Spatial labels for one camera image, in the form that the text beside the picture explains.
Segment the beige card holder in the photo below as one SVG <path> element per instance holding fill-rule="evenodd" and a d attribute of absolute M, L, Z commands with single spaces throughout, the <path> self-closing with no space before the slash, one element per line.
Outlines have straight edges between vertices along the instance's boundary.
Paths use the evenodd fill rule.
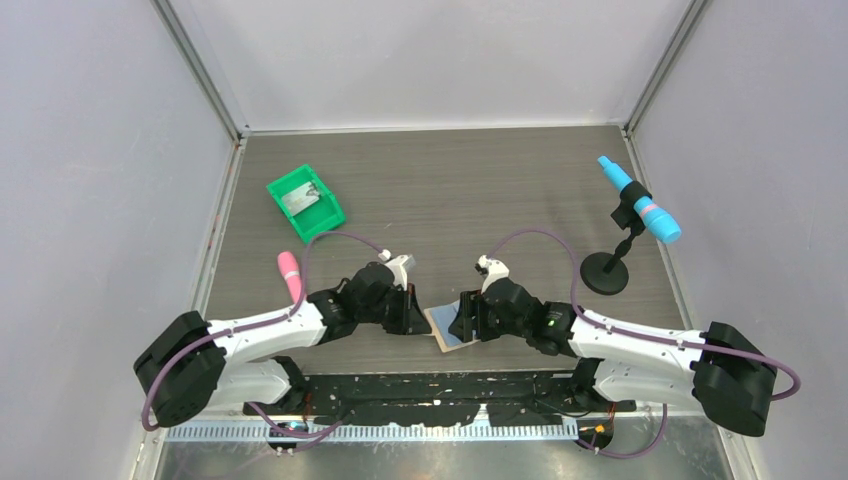
<path fill-rule="evenodd" d="M 450 325 L 459 313 L 459 306 L 460 301 L 457 300 L 450 304 L 423 310 L 423 315 L 431 328 L 431 335 L 436 339 L 442 353 L 450 353 L 478 343 L 478 340 L 463 342 L 459 337 L 449 332 Z"/>

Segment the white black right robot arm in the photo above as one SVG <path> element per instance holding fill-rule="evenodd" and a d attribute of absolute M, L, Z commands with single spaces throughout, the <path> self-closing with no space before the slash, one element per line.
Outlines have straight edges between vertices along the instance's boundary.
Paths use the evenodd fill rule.
<path fill-rule="evenodd" d="M 544 355 L 575 358 L 571 397 L 584 410 L 642 401 L 697 408 L 715 424 L 761 437 L 777 370 L 735 327 L 663 330 L 565 302 L 541 301 L 510 279 L 465 291 L 429 316 L 447 348 L 512 335 Z"/>

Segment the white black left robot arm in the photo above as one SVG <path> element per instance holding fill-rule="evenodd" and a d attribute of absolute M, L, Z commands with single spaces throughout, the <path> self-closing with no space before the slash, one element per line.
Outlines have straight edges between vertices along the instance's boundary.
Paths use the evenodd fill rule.
<path fill-rule="evenodd" d="M 296 413 L 307 389 L 285 351 L 342 339 L 361 324 L 378 324 L 392 335 L 430 334 L 408 279 L 414 264 L 410 255 L 370 262 L 334 289 L 245 318 L 178 316 L 133 364 L 146 394 L 146 430 L 181 425 L 221 405 L 254 402 Z"/>

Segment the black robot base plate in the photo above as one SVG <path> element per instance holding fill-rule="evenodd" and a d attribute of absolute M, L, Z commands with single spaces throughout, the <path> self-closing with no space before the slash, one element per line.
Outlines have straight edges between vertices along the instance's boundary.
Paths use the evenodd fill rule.
<path fill-rule="evenodd" d="M 466 426 L 485 413 L 495 426 L 542 426 L 565 417 L 629 413 L 635 403 L 597 397 L 565 370 L 310 375 L 260 409 L 310 416 L 320 425 Z"/>

